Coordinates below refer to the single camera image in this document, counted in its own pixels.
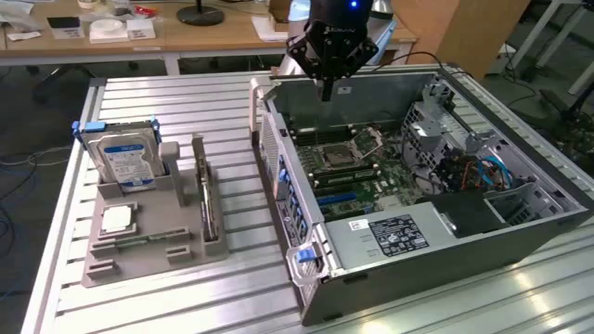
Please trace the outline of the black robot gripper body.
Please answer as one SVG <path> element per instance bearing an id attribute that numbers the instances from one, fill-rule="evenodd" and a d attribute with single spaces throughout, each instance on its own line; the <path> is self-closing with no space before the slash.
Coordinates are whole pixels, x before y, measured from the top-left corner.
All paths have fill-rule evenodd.
<path id="1" fill-rule="evenodd" d="M 368 21 L 373 0 L 312 0 L 310 24 L 320 32 L 313 38 L 318 55 L 325 61 L 328 75 L 328 47 L 344 40 L 369 38 Z"/>

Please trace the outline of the green graphics card metal bracket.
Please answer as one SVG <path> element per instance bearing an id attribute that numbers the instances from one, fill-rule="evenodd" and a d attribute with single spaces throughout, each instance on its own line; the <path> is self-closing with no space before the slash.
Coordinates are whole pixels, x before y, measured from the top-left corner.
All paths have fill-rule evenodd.
<path id="1" fill-rule="evenodd" d="M 206 150 L 203 143 L 203 136 L 193 133 L 191 145 L 194 150 L 194 158 L 197 163 L 197 188 L 201 199 L 201 212 L 203 217 L 203 238 L 205 241 L 211 242 L 218 240 L 218 228 L 215 226 L 215 212 L 213 207 L 213 176 L 206 159 Z"/>

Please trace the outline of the black round lamp base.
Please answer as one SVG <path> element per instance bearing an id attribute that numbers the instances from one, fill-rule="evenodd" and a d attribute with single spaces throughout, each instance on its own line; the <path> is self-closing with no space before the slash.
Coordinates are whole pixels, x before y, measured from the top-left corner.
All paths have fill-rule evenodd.
<path id="1" fill-rule="evenodd" d="M 178 20 L 191 26 L 214 26 L 225 21 L 225 13 L 221 9 L 203 5 L 203 0 L 195 0 L 194 6 L 178 10 Z"/>

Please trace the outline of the metal socket cover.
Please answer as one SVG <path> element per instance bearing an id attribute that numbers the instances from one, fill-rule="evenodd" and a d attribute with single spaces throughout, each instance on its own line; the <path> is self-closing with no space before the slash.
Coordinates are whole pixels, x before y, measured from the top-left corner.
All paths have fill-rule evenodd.
<path id="1" fill-rule="evenodd" d="M 368 157 L 382 146 L 382 134 L 373 127 L 366 127 L 352 140 L 356 156 L 360 159 Z"/>

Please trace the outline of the metal disk bay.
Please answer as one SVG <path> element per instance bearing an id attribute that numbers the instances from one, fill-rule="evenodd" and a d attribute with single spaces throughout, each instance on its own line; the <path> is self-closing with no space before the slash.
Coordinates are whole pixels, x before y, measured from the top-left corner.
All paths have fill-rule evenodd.
<path id="1" fill-rule="evenodd" d="M 404 119 L 404 160 L 426 176 L 445 158 L 468 154 L 470 131 L 442 106 L 414 102 Z"/>

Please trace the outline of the CPU socket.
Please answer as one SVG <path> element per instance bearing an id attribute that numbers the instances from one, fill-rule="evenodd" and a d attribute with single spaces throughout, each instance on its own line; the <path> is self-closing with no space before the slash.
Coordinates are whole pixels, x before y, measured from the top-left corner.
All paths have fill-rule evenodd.
<path id="1" fill-rule="evenodd" d="M 356 156 L 346 144 L 325 146 L 322 148 L 322 156 L 329 170 L 337 170 L 357 165 Z"/>

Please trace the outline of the installed green RAM stick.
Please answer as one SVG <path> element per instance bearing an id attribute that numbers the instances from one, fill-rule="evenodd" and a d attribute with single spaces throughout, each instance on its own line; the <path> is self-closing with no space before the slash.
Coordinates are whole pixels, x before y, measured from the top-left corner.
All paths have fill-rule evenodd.
<path id="1" fill-rule="evenodd" d="M 340 183 L 360 182 L 372 180 L 378 176 L 377 168 L 346 168 L 314 174 L 314 184 L 333 185 Z"/>

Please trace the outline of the hard disk with blue caddy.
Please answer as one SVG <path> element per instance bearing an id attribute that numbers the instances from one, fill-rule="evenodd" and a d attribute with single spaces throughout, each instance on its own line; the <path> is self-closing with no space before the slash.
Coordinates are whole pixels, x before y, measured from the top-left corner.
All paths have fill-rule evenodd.
<path id="1" fill-rule="evenodd" d="M 161 124 L 138 122 L 73 123 L 73 135 L 90 154 L 103 184 L 115 184 L 125 193 L 153 190 L 167 169 L 159 158 Z"/>

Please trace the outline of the white box with black lid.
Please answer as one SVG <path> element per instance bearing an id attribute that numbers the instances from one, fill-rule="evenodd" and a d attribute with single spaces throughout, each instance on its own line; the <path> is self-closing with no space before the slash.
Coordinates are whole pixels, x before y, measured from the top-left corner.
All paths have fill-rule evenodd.
<path id="1" fill-rule="evenodd" d="M 79 17 L 49 17 L 54 38 L 58 40 L 85 38 L 85 29 Z"/>

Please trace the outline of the black office chair base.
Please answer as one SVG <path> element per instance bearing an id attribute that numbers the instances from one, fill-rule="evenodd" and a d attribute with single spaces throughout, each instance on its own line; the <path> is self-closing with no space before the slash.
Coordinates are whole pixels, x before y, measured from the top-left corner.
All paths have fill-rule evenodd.
<path id="1" fill-rule="evenodd" d="M 33 101 L 43 105 L 47 103 L 47 90 L 51 85 L 70 72 L 81 72 L 89 79 L 98 79 L 99 76 L 90 70 L 90 63 L 66 63 L 59 65 L 55 70 L 41 80 L 33 89 Z"/>

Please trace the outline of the grey power supply with label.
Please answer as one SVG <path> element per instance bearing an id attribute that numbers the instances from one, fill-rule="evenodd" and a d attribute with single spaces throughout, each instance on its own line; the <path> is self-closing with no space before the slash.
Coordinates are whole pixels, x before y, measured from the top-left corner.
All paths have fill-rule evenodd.
<path id="1" fill-rule="evenodd" d="M 326 224 L 340 267 L 369 269 L 456 244 L 449 223 L 430 202 Z"/>

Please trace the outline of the open grey PC case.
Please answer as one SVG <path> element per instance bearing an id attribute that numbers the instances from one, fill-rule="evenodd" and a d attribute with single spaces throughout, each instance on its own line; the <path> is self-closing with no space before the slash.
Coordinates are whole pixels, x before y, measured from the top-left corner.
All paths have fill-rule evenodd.
<path id="1" fill-rule="evenodd" d="M 306 178 L 290 128 L 400 123 L 414 102 L 442 106 L 470 136 L 468 154 L 426 175 L 438 192 L 421 198 L 449 223 L 456 244 L 378 267 L 340 267 L 328 222 Z M 518 263 L 594 217 L 594 180 L 468 75 L 436 65 L 360 72 L 318 98 L 304 75 L 250 82 L 250 132 L 268 204 L 293 282 L 301 320 L 340 319 L 464 278 Z M 301 249 L 318 259 L 298 263 Z"/>

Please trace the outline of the grey printed parts rack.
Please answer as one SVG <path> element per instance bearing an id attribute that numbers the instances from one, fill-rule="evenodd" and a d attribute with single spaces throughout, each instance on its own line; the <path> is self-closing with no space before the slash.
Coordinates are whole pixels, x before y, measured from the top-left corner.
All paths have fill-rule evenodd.
<path id="1" fill-rule="evenodd" d="M 197 163 L 191 169 L 178 169 L 179 145 L 175 142 L 161 144 L 159 156 L 170 173 L 157 179 L 155 189 L 125 193 L 118 185 L 99 183 L 81 280 L 86 288 L 217 262 L 230 255 L 217 170 L 209 163 L 218 240 L 207 242 Z M 105 233 L 101 230 L 103 212 L 118 206 L 133 208 L 133 223 L 122 232 Z M 183 240 L 115 244 L 118 239 L 181 230 L 190 232 Z"/>

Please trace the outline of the wooden desk white frame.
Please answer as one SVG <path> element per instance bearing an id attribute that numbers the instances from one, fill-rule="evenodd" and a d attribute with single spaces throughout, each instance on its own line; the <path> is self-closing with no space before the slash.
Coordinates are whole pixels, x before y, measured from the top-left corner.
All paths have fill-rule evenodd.
<path id="1" fill-rule="evenodd" d="M 42 27 L 42 36 L 9 40 L 11 28 L 0 29 L 0 66 L 61 65 L 117 61 L 163 61 L 166 72 L 179 75 L 179 60 L 214 56 L 260 56 L 284 54 L 285 42 L 265 42 L 255 31 L 253 17 L 265 16 L 262 4 L 207 4 L 218 6 L 226 15 L 225 22 L 207 27 L 190 26 L 178 21 L 175 14 L 190 1 L 151 3 L 162 21 L 155 24 L 157 38 L 109 44 L 94 44 L 86 38 L 58 40 L 47 22 L 49 17 L 74 17 L 86 14 L 77 0 L 54 0 L 37 3 L 33 17 Z"/>

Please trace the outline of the white table frame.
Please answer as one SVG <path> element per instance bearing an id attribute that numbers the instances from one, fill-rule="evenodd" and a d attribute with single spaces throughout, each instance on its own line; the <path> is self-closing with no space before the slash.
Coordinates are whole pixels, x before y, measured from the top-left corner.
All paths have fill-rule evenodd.
<path id="1" fill-rule="evenodd" d="M 512 73 L 513 84 L 520 84 L 516 77 L 517 66 L 525 55 L 528 54 L 533 44 L 536 43 L 536 40 L 541 35 L 546 25 L 549 24 L 553 16 L 556 15 L 557 10 L 564 5 L 576 6 L 575 11 L 567 17 L 567 22 L 563 25 L 561 31 L 554 35 L 549 42 L 544 43 L 544 47 L 538 53 L 537 63 L 524 72 L 529 79 L 532 78 L 530 74 L 537 74 L 537 71 L 546 65 L 557 49 L 561 47 L 563 41 L 569 37 L 573 28 L 580 23 L 583 16 L 587 14 L 588 11 L 594 13 L 594 0 L 530 0 L 529 6 L 525 9 L 525 13 L 521 15 L 520 22 L 524 22 L 526 20 L 526 16 L 530 13 L 533 5 L 541 3 L 546 3 L 548 8 L 541 18 L 538 19 L 536 26 L 532 29 L 529 36 L 526 37 L 526 40 L 524 41 L 513 58 L 510 57 L 509 53 L 506 53 L 508 63 L 505 66 L 505 70 Z"/>

